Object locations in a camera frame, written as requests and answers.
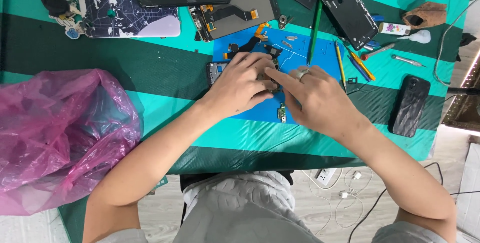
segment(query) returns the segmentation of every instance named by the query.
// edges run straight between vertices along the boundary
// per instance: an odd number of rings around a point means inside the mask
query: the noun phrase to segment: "power strip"
[[[333,174],[337,168],[330,168],[330,169],[321,169],[320,174],[318,175],[317,180],[324,186],[327,186],[330,179],[332,179]]]

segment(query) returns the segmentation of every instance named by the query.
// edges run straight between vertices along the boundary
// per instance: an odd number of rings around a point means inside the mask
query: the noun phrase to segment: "pink plastic bag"
[[[106,71],[45,71],[2,85],[0,215],[87,196],[140,137],[134,105]]]

